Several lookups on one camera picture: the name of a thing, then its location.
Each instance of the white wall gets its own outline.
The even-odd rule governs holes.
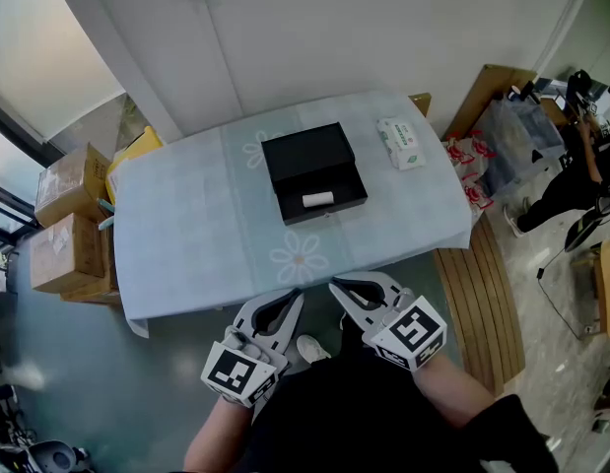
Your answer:
[[[582,2],[570,31],[542,74],[557,79],[570,68],[584,69],[593,79],[610,83],[610,0]]]
[[[0,97],[42,137],[122,93],[64,0],[0,0]]]
[[[430,119],[441,132],[484,63],[531,68],[539,60],[569,2],[101,1],[186,135],[238,117],[237,98],[250,114],[371,88],[431,92]],[[105,60],[120,79],[122,65]]]

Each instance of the floor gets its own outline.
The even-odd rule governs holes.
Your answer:
[[[510,204],[524,196],[540,198],[554,169],[523,185]],[[554,312],[536,280],[544,266],[564,245],[569,227],[580,213],[558,216],[522,238],[513,236],[502,215],[502,203],[488,212],[507,267],[519,315],[526,369],[507,386],[523,402],[533,423],[546,435],[562,439],[555,455],[562,471],[576,468],[578,442],[591,426],[592,404],[609,375],[610,340],[596,336],[578,341]],[[610,223],[600,227],[580,249],[610,236]],[[580,250],[560,255],[545,272],[542,283],[557,309],[576,329],[594,307],[590,274],[571,267]]]
[[[29,424],[39,439],[87,448],[98,471],[163,473],[181,468],[192,437],[216,395],[201,382],[214,340],[221,340],[238,307],[150,321],[151,338],[134,335],[120,310],[67,304],[31,290],[29,245],[19,247],[17,298],[0,301],[5,378],[18,385]],[[424,295],[451,321],[430,254],[382,269]],[[306,291],[297,335],[312,334],[331,354],[340,347],[342,309],[322,286]],[[461,365],[448,330],[446,351]],[[294,371],[305,368],[288,350]]]

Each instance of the open black box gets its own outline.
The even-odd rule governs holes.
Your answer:
[[[339,122],[262,143],[286,225],[361,205],[368,198]],[[332,191],[335,203],[306,208],[303,195]]]

